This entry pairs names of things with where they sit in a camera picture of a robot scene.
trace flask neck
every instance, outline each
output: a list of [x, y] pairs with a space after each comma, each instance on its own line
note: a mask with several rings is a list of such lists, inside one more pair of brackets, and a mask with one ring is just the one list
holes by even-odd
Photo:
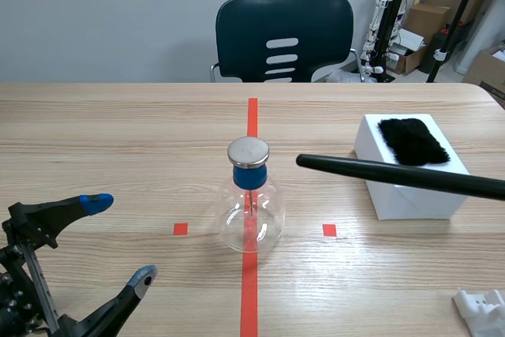
[[241, 189], [259, 189], [267, 181], [267, 165], [254, 169], [242, 169], [234, 166], [234, 182]]

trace chair backrest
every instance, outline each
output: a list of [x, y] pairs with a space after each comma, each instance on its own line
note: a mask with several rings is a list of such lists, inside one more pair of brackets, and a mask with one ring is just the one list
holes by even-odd
[[215, 29], [223, 77], [310, 82], [316, 70], [347, 59], [354, 17], [347, 0], [230, 0]]

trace black stick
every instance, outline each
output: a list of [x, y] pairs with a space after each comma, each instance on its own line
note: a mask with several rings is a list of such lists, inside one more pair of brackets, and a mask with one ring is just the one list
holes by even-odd
[[[440, 53], [448, 52], [447, 49], [452, 43], [452, 39], [456, 33], [456, 28], [458, 27], [459, 21], [461, 20], [461, 17], [465, 12], [465, 8], [468, 5], [468, 2], [469, 0], [461, 0], [461, 3], [459, 3], [458, 11], [456, 11], [456, 14], [454, 15], [454, 20], [452, 21], [451, 26], [449, 27], [449, 32], [447, 33], [445, 41], [443, 42], [442, 48], [440, 49]], [[429, 73], [426, 83], [433, 83], [442, 63], [443, 61], [435, 60], [435, 64], [432, 67], [432, 71], [430, 71]]]
[[300, 154], [297, 165], [367, 181], [505, 201], [505, 181], [360, 159]]

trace black brush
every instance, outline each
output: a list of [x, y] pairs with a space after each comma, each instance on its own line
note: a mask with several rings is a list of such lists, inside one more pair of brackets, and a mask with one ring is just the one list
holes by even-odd
[[401, 165], [424, 166], [427, 163], [440, 164], [451, 160], [421, 120], [392, 118], [381, 121], [379, 129]]

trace red tape line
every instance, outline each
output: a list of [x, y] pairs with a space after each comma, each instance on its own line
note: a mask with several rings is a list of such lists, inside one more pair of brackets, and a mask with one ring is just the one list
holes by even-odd
[[[249, 137], [258, 137], [257, 98], [249, 99], [247, 135]], [[253, 204], [257, 204], [258, 192], [254, 191], [252, 196]], [[247, 217], [250, 211], [249, 191], [245, 193], [244, 200], [246, 216], [244, 218], [244, 248], [247, 250], [256, 250], [258, 244], [256, 240], [258, 230], [257, 217]], [[240, 337], [258, 337], [258, 253], [242, 254]]]

